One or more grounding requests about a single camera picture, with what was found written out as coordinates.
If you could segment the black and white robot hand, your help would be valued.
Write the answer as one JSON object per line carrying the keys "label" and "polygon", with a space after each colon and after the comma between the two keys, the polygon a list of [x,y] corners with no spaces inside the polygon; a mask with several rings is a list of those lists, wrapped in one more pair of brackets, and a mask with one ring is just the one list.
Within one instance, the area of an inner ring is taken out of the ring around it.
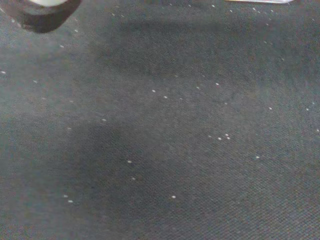
{"label": "black and white robot hand", "polygon": [[22,29],[35,33],[56,30],[76,11],[80,0],[15,0],[16,14],[12,18]]}

